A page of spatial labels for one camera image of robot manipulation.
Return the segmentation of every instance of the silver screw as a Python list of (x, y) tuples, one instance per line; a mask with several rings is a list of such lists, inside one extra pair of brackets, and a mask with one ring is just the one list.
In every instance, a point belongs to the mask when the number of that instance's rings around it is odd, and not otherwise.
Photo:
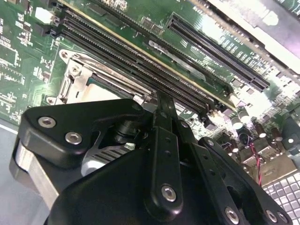
[(275, 216), (270, 210), (266, 210), (266, 213), (267, 213), (269, 219), (270, 219), (273, 223), (277, 223), (277, 218), (276, 218), (276, 216)]
[(163, 194), (163, 197), (169, 202), (174, 202), (176, 200), (176, 192), (168, 185), (164, 185), (161, 188), (161, 193)]
[(212, 140), (208, 140), (208, 144), (210, 144), (210, 146), (214, 146), (214, 142)]
[(277, 214), (279, 215), (279, 217), (283, 220), (283, 222), (285, 222), (286, 224), (289, 222), (288, 220), (287, 220), (287, 218), (285, 217), (285, 215), (283, 215), (281, 212), (277, 212)]
[(181, 121), (181, 125), (184, 127), (184, 128), (188, 128), (188, 124), (185, 122), (185, 121)]
[(53, 128), (56, 125), (55, 119), (48, 116), (43, 116), (39, 118), (37, 122), (41, 127), (44, 128)]
[(66, 134), (65, 140), (70, 144), (78, 145), (83, 141), (83, 138), (76, 132), (69, 132)]
[(132, 108), (134, 108), (134, 109), (137, 110), (137, 111), (140, 111), (140, 110), (141, 110), (141, 106), (138, 105), (137, 103), (133, 104), (133, 105), (132, 105)]
[(71, 73), (71, 75), (73, 75), (73, 76), (77, 76), (77, 75), (79, 74), (79, 72), (80, 72), (80, 69), (79, 69), (78, 66), (73, 66), (73, 67), (71, 67), (71, 69), (70, 69), (70, 73)]
[(225, 208), (225, 214), (228, 217), (228, 219), (233, 223), (233, 224), (239, 224), (240, 219), (238, 217), (238, 215), (236, 214), (235, 211), (233, 211), (232, 208), (230, 207), (226, 207)]

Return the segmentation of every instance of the pcie slot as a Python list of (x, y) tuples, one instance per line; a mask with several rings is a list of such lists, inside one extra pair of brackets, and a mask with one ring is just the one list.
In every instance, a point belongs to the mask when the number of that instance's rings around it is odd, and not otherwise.
[(260, 77), (255, 71), (248, 68), (242, 62), (239, 62), (238, 59), (204, 34), (197, 32), (178, 15), (172, 15), (167, 27), (188, 43), (198, 47), (204, 54), (256, 90), (263, 91), (270, 86), (270, 83)]
[(121, 11), (116, 10), (115, 8), (107, 5), (106, 3), (103, 2), (103, 0), (90, 0), (94, 4), (100, 6), (103, 8), (105, 11), (107, 11), (109, 14), (115, 16), (119, 20), (121, 20), (123, 23), (131, 27), (132, 29), (136, 30), (140, 34), (144, 35), (146, 40), (151, 40), (158, 45), (162, 46), (164, 49), (166, 49), (169, 53), (172, 55), (176, 56), (183, 62), (187, 63), (189, 66), (193, 67), (194, 69), (198, 70), (200, 73), (204, 74), (206, 77), (210, 78), (213, 80), (214, 83), (218, 83), (219, 85), (224, 87), (224, 90), (231, 90), (231, 86), (225, 82), (223, 82), (221, 79), (216, 77), (213, 73), (210, 71), (206, 70), (205, 68), (201, 67), (198, 65), (194, 59), (189, 57), (188, 55), (184, 54), (183, 52), (177, 50), (173, 46), (171, 46), (169, 43), (164, 41), (163, 39), (157, 37), (155, 34), (151, 33), (150, 31), (146, 30), (143, 26), (132, 20), (130, 17), (127, 15), (123, 14)]
[(173, 96), (181, 104), (198, 112), (204, 110), (208, 99), (203, 99), (191, 89), (184, 87), (175, 79), (156, 71), (152, 65), (141, 58), (137, 58), (125, 48), (120, 48), (115, 42), (104, 37), (101, 32), (91, 29), (86, 24), (81, 24), (75, 18), (67, 18), (62, 30), (62, 35), (79, 45), (100, 60), (106, 61), (107, 65), (114, 69), (130, 74), (134, 78), (142, 80), (153, 89), (164, 91)]

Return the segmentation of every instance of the black plastic bracket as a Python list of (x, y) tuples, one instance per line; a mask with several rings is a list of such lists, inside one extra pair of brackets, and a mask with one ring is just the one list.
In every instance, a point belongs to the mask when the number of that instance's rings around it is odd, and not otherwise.
[(171, 221), (183, 207), (177, 136), (172, 131), (174, 115), (170, 110), (170, 107), (174, 107), (174, 102), (163, 93), (158, 93), (157, 100), (151, 132), (153, 143), (150, 146), (145, 205), (156, 219)]
[[(25, 148), (61, 168), (80, 166), (92, 146), (93, 132), (107, 132), (107, 128), (124, 120), (138, 120), (144, 109), (131, 99), (44, 106), (28, 109), (22, 115), (18, 137)], [(42, 127), (41, 117), (52, 118), (56, 125)], [(79, 144), (65, 140), (69, 132), (82, 138)]]

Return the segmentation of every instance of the black dimm slot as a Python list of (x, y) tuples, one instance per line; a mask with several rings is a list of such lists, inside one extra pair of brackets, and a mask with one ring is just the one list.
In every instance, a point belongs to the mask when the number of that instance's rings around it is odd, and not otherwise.
[[(81, 23), (84, 23), (84, 25), (89, 26), (90, 28), (92, 28), (95, 31), (99, 30), (98, 26), (93, 26), (92, 24), (90, 24), (89, 22), (87, 22), (86, 19), (82, 18), (81, 16), (79, 16), (78, 14), (76, 14), (74, 11), (67, 10), (66, 12), (71, 15), (71, 17), (69, 16), (67, 18), (67, 20), (70, 20), (73, 23), (78, 23), (76, 21), (80, 21)], [(164, 73), (165, 75), (171, 76), (173, 79), (176, 79), (178, 82), (182, 83), (184, 86), (192, 89), (193, 91), (195, 91), (199, 95), (205, 97), (205, 99), (207, 98), (206, 94), (204, 94), (198, 88), (196, 88), (195, 86), (193, 86), (191, 83), (187, 82), (186, 80), (184, 80), (182, 78), (179, 78), (176, 75), (173, 75), (173, 73), (171, 71), (167, 70), (166, 68), (162, 68), (160, 65), (158, 65), (157, 63), (151, 61), (147, 56), (142, 55), (140, 52), (137, 52), (136, 50), (130, 49), (129, 47), (127, 47), (126, 43), (123, 43), (120, 40), (116, 40), (115, 38), (109, 38), (109, 36), (111, 37), (111, 35), (109, 33), (107, 33), (106, 31), (101, 30), (100, 34), (102, 36), (104, 34), (106, 34), (105, 37), (104, 37), (104, 39), (102, 39), (102, 40), (106, 41), (106, 43), (108, 43), (109, 45), (111, 45), (112, 43), (121, 45), (123, 48), (126, 48), (128, 51), (130, 51), (131, 55), (134, 54), (136, 56), (139, 56), (140, 58), (143, 59), (143, 61), (147, 62), (148, 64), (146, 64), (146, 65), (148, 66), (148, 68), (155, 69), (157, 71), (157, 73)]]
[(137, 71), (135, 68), (132, 68), (130, 65), (124, 65), (120, 60), (118, 60), (114, 55), (110, 55), (109, 52), (103, 51), (99, 49), (97, 45), (89, 44), (86, 39), (82, 38), (81, 36), (73, 33), (70, 30), (64, 30), (62, 35), (74, 42), (74, 44), (82, 47), (86, 51), (98, 56), (99, 59), (103, 59), (104, 61), (108, 62), (108, 66), (112, 66), (112, 69), (118, 69), (123, 71), (124, 73), (131, 74), (134, 77), (142, 80), (146, 85), (150, 86), (153, 89), (163, 91), (170, 96), (173, 96), (180, 104), (184, 105), (185, 107), (191, 109), (194, 112), (198, 112), (201, 110), (205, 110), (202, 105), (198, 105), (197, 103), (193, 102), (191, 99), (188, 99), (186, 96), (180, 95), (179, 91), (170, 88), (169, 86), (162, 85), (155, 81), (154, 77), (151, 75), (142, 73), (141, 71)]
[(172, 15), (167, 27), (258, 91), (263, 91), (270, 86), (270, 83), (260, 77), (255, 71), (239, 62), (238, 59), (204, 34), (197, 32), (188, 22), (176, 14)]
[[(105, 47), (109, 49), (110, 52), (113, 52), (115, 55), (118, 55), (123, 60), (127, 60), (128, 64), (138, 65), (139, 68), (142, 68), (145, 72), (154, 73), (156, 77), (159, 77), (160, 80), (164, 83), (171, 82), (174, 86), (178, 85), (178, 81), (173, 81), (172, 79), (169, 79), (168, 74), (162, 74), (162, 71), (159, 71), (150, 63), (143, 61), (143, 59), (137, 59), (135, 55), (126, 51), (126, 49), (120, 48), (118, 45), (116, 45), (116, 43), (110, 41), (106, 37), (103, 37), (102, 32), (97, 31), (97, 28), (88, 28), (86, 24), (80, 23), (81, 22), (75, 18), (67, 17), (65, 25), (76, 31), (80, 30), (80, 32), (82, 32), (82, 35), (85, 36), (85, 38), (87, 38), (88, 40), (93, 40), (95, 43), (98, 42), (101, 43), (101, 45), (105, 45)], [(185, 86), (182, 86), (181, 88), (184, 89), (181, 91), (183, 91), (183, 93), (187, 96), (191, 92), (190, 88), (187, 88)], [(197, 100), (198, 105), (204, 107), (207, 104), (207, 100), (204, 100), (201, 96), (198, 96), (197, 93), (194, 93), (193, 96), (194, 99)]]
[(218, 83), (219, 85), (223, 86), (224, 90), (231, 90), (231, 86), (217, 76), (215, 76), (210, 71), (206, 70), (202, 66), (198, 65), (194, 59), (186, 55), (185, 53), (179, 51), (178, 49), (174, 48), (172, 45), (164, 41), (163, 39), (157, 37), (155, 34), (151, 33), (150, 31), (146, 30), (142, 25), (132, 20), (127, 15), (123, 14), (121, 11), (116, 10), (115, 8), (107, 5), (103, 2), (103, 0), (90, 0), (90, 2), (98, 5), (109, 14), (115, 16), (117, 19), (121, 20), (123, 23), (131, 27), (132, 29), (136, 30), (140, 34), (144, 35), (147, 39), (152, 40), (153, 42), (157, 43), (158, 45), (162, 46), (166, 49), (169, 53), (176, 56), (183, 62), (187, 63), (189, 66), (193, 67), (194, 69), (198, 70), (200, 73), (204, 74), (207, 78), (212, 79), (214, 83)]

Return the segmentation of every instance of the motherboard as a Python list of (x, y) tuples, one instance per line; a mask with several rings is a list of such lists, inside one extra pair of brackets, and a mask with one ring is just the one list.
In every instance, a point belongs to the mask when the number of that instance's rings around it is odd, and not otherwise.
[(116, 98), (153, 110), (159, 90), (196, 139), (268, 175), (299, 156), (300, 59), (275, 31), (289, 19), (300, 40), (300, 3), (254, 2), (263, 23), (243, 19), (264, 35), (235, 21), (239, 0), (0, 0), (0, 118), (18, 125), (30, 107)]

